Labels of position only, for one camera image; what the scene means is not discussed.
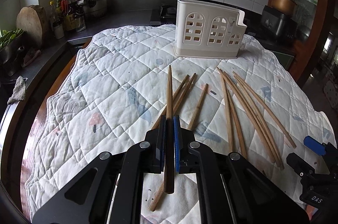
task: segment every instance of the white plastic basket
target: white plastic basket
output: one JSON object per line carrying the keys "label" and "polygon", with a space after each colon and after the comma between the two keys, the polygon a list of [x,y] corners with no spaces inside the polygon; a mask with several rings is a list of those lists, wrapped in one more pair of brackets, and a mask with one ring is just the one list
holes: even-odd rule
{"label": "white plastic basket", "polygon": [[236,58],[246,25],[244,11],[219,4],[177,0],[175,53],[202,58]]}

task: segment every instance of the brown bowl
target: brown bowl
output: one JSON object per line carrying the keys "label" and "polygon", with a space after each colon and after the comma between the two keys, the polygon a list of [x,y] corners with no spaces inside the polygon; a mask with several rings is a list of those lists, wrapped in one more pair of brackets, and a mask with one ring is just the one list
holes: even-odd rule
{"label": "brown bowl", "polygon": [[287,16],[293,16],[293,12],[297,4],[292,0],[272,0],[271,7],[279,10],[281,13]]}

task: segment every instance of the cooking pot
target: cooking pot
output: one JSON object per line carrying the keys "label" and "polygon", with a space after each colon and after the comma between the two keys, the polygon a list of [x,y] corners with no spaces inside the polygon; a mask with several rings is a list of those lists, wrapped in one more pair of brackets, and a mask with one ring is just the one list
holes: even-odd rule
{"label": "cooking pot", "polygon": [[83,6],[86,19],[99,18],[107,13],[107,0],[79,0],[77,4]]}
{"label": "cooking pot", "polygon": [[292,0],[272,0],[271,7],[279,10],[287,16],[293,16],[293,12],[297,4]]}

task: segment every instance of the screw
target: screw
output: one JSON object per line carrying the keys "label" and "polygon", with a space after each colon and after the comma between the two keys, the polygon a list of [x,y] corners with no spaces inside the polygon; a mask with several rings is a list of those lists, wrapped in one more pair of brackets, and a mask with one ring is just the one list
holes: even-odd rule
{"label": "screw", "polygon": [[148,141],[142,141],[140,143],[140,147],[143,149],[149,148],[150,147],[150,143]]}
{"label": "screw", "polygon": [[239,155],[239,153],[231,153],[230,158],[232,160],[239,160],[241,158],[241,156]]}
{"label": "screw", "polygon": [[193,149],[197,149],[197,148],[199,148],[199,147],[201,146],[201,144],[198,143],[197,141],[192,141],[192,142],[189,144],[189,146],[190,146],[191,148],[193,148]]}
{"label": "screw", "polygon": [[103,152],[103,153],[100,153],[100,155],[99,155],[99,158],[102,159],[102,160],[106,160],[109,157],[110,157],[109,152]]}

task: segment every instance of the white quilted mat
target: white quilted mat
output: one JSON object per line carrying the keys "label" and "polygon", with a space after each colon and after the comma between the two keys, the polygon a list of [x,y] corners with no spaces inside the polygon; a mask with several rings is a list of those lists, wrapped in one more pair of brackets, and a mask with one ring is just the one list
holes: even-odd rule
{"label": "white quilted mat", "polygon": [[[290,132],[297,148],[288,146],[283,133],[264,111],[285,170],[271,164],[253,125],[231,92],[248,159],[301,205],[298,176],[285,158],[295,152],[316,171],[325,171],[324,161],[303,145],[308,135],[319,142],[336,144],[325,114],[314,111],[273,53],[264,50],[251,36],[244,36],[238,58],[231,60],[177,58],[174,40],[174,25],[125,26],[96,34],[89,46],[78,52],[71,73],[47,100],[47,120],[36,143],[34,171],[25,184],[31,218],[99,153],[121,153],[144,139],[166,103],[169,64],[174,90],[186,74],[197,74],[197,81],[179,111],[182,127],[187,128],[204,85],[208,83],[209,90],[215,93],[206,95],[195,129],[196,140],[215,152],[228,153],[225,106],[216,67],[231,76],[235,71],[264,98]],[[161,181],[162,175],[145,176],[143,223],[200,223],[195,175],[177,175],[175,193],[165,196],[157,211],[148,210]]]}

